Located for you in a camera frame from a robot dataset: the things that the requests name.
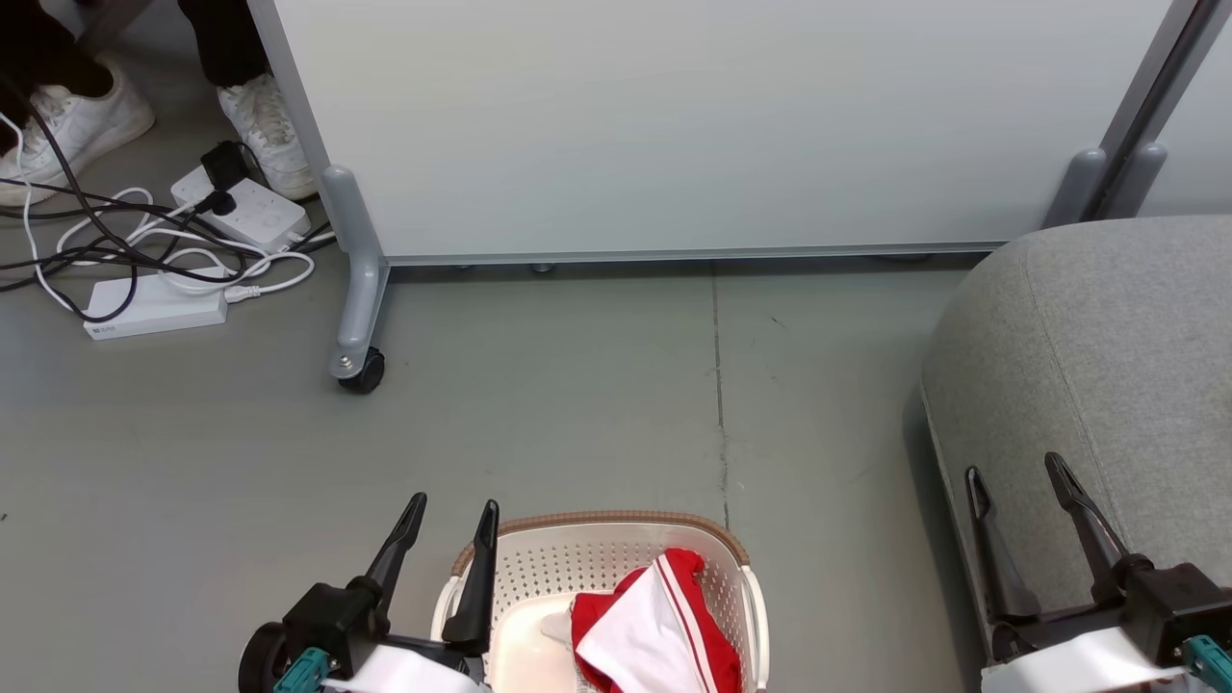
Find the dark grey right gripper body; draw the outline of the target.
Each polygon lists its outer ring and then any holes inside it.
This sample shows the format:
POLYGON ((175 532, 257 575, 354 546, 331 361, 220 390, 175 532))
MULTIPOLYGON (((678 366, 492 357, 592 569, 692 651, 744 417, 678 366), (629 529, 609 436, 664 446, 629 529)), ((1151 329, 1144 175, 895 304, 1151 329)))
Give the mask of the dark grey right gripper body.
POLYGON ((1185 644, 1198 636, 1232 654, 1232 589, 1193 564, 1137 570, 1122 601, 1041 610, 1027 621, 991 621, 991 658, 1018 658, 1112 626, 1147 658, 1183 658, 1185 644))

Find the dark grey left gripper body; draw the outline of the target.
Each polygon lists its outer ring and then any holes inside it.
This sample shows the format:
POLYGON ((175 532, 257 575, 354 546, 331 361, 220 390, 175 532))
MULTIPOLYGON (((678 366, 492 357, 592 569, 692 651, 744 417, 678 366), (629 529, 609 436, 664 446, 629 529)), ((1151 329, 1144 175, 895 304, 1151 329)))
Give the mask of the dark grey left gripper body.
POLYGON ((296 656, 308 649, 326 654, 331 675, 360 675, 379 646, 416 654, 462 675, 479 675, 480 654, 458 642, 391 633, 389 603, 395 580, 356 577, 347 587, 312 586, 283 617, 286 644, 296 656))

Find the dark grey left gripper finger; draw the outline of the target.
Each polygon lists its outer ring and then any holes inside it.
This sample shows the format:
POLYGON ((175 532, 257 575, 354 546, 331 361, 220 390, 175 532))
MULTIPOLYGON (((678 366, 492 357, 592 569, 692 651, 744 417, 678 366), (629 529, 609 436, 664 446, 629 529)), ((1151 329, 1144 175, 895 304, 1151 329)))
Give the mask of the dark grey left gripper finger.
POLYGON ((490 619, 496 591, 499 504, 488 499, 474 540, 457 610, 444 623, 444 642, 462 656, 483 656, 490 646, 490 619))
POLYGON ((414 547, 419 536, 423 518, 428 508, 428 494, 414 493, 400 512, 400 517, 382 543, 373 562, 362 576, 351 580, 347 587, 357 587, 375 597, 375 615, 387 617, 395 596, 395 587, 403 568, 407 552, 414 547))

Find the white and red shirt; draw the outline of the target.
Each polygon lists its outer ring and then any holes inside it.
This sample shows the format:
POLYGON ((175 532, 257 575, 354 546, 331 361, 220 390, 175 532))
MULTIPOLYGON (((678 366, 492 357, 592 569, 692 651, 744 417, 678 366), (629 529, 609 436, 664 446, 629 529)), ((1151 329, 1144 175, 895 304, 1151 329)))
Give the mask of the white and red shirt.
POLYGON ((569 638, 598 693, 743 693, 740 654, 708 612, 699 552, 670 547, 607 596, 579 593, 569 638))

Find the grey fabric sofa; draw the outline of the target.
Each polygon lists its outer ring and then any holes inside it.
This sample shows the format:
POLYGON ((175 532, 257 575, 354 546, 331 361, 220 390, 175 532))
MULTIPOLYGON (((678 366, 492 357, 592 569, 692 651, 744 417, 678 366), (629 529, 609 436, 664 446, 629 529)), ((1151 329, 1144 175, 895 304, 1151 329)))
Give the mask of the grey fabric sofa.
MULTIPOLYGON (((938 321, 919 400, 973 602, 979 683, 1011 658, 991 658, 967 469, 979 469, 1042 612, 1096 603, 1047 453, 1151 568, 1193 564, 1232 589, 1232 215, 1064 224, 991 253, 938 321)), ((1207 636, 1152 661, 1232 693, 1232 654, 1207 636)))

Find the cream perforated laundry basket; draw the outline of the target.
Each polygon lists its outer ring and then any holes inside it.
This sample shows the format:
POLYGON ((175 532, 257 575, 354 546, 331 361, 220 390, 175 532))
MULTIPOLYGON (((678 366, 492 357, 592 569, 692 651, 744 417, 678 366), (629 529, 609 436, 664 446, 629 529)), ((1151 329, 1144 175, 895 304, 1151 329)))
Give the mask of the cream perforated laundry basket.
POLYGON ((769 693, 768 610, 752 557, 721 524, 699 515, 607 511, 531 517, 499 527, 490 650, 493 693, 598 693, 574 665, 572 602, 607 596, 625 575, 670 547, 699 552, 708 612, 740 654, 743 693, 769 693))

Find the black caster wheel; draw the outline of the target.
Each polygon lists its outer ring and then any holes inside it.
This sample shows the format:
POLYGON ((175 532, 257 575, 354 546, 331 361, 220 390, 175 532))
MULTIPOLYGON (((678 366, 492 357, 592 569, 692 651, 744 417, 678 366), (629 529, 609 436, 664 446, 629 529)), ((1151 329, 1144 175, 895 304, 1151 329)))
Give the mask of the black caster wheel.
POLYGON ((386 356, 378 346, 367 346, 362 367, 351 377, 338 379, 338 383, 352 395, 372 395, 386 374, 386 356))

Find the grey partition leg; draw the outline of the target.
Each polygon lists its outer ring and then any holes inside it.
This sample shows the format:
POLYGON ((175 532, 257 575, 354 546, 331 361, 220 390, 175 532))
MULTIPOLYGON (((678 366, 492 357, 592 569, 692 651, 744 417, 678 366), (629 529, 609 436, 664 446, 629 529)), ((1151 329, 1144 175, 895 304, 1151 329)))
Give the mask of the grey partition leg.
POLYGON ((318 181, 338 247, 347 255, 350 268, 329 372, 340 381, 356 380, 375 351, 389 263, 354 171, 347 166, 326 166, 318 181))
POLYGON ((1157 141, 1137 146, 1117 173, 1096 216, 1100 219, 1124 219, 1140 215, 1167 158, 1167 147, 1157 141))
POLYGON ((1096 194, 1105 166, 1106 153, 1100 146, 1077 152, 1066 166, 1047 215, 1044 215, 1041 229, 1078 223, 1096 194))

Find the white flat power box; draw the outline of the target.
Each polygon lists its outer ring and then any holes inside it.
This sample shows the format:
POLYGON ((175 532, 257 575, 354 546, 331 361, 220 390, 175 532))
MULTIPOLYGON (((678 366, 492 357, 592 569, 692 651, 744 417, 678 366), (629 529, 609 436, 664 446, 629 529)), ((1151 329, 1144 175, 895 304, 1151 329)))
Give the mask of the white flat power box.
POLYGON ((84 321, 83 327, 94 342, 212 327, 227 321, 228 305, 222 293, 184 293, 159 275, 138 277, 136 295, 120 310, 129 285, 127 279, 115 279, 100 281, 92 289, 89 314, 120 311, 113 319, 84 321))

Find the white power strip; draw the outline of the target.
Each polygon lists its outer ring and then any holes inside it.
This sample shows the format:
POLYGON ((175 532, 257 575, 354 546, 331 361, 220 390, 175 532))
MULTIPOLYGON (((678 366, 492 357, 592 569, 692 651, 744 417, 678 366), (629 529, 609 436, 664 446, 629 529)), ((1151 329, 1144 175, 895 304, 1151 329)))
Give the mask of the white power strip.
POLYGON ((233 202, 225 207, 228 215, 203 211, 198 218, 229 240, 274 254, 290 250, 310 232, 310 219, 299 203, 274 194, 250 178, 241 178, 227 194, 233 202))

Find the black square plug adapter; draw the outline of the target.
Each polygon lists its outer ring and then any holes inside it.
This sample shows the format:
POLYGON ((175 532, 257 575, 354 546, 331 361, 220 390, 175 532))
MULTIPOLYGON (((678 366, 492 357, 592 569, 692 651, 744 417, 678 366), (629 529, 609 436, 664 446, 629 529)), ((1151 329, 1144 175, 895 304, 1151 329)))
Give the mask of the black square plug adapter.
POLYGON ((237 141, 221 141, 206 152, 200 162, 216 192, 228 194, 250 175, 243 147, 237 141))

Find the white sneaker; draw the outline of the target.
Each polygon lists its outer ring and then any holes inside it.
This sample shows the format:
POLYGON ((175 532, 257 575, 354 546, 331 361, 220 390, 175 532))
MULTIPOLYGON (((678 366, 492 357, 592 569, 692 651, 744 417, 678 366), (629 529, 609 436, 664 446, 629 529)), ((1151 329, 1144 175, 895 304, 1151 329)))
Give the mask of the white sneaker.
POLYGON ((318 194, 290 110, 272 75, 261 74, 234 88, 219 88, 218 100, 274 194, 292 201, 318 194))
POLYGON ((51 128, 46 134, 31 115, 14 121, 0 115, 0 134, 16 134, 22 127, 21 146, 12 146, 0 158, 0 207, 18 207, 26 201, 39 203, 53 196, 52 186, 67 187, 67 174, 53 152, 55 143, 74 174, 145 134, 155 123, 155 113, 137 91, 120 64, 101 59, 112 76, 112 88, 103 97, 85 97, 62 85, 38 88, 32 96, 34 113, 51 128))

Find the narrow white partition board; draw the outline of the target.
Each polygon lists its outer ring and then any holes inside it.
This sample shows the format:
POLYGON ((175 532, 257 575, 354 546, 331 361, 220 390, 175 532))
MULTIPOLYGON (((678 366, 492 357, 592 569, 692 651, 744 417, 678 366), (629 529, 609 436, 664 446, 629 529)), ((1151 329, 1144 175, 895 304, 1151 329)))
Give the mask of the narrow white partition board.
POLYGON ((1168 158, 1140 217, 1232 215, 1232 14, 1162 128, 1168 158))

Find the black trouser leg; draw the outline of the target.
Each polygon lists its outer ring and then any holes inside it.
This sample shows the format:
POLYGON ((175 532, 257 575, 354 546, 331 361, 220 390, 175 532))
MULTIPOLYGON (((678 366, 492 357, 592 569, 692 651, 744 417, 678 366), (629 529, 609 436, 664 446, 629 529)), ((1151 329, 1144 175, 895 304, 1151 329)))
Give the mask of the black trouser leg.
POLYGON ((80 48, 39 0, 0 0, 0 75, 23 96, 57 85, 105 97, 115 88, 108 67, 80 48))
POLYGON ((269 57, 246 0, 177 0, 188 18, 203 74, 216 88, 245 85, 269 73, 269 57))

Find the grey metal table leg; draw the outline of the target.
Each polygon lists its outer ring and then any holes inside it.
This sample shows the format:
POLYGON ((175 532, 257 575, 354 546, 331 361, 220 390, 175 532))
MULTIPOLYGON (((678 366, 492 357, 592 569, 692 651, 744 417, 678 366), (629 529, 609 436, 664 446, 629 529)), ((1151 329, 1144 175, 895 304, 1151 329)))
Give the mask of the grey metal table leg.
POLYGON ((89 54, 106 51, 154 0, 74 0, 84 31, 76 44, 89 54))

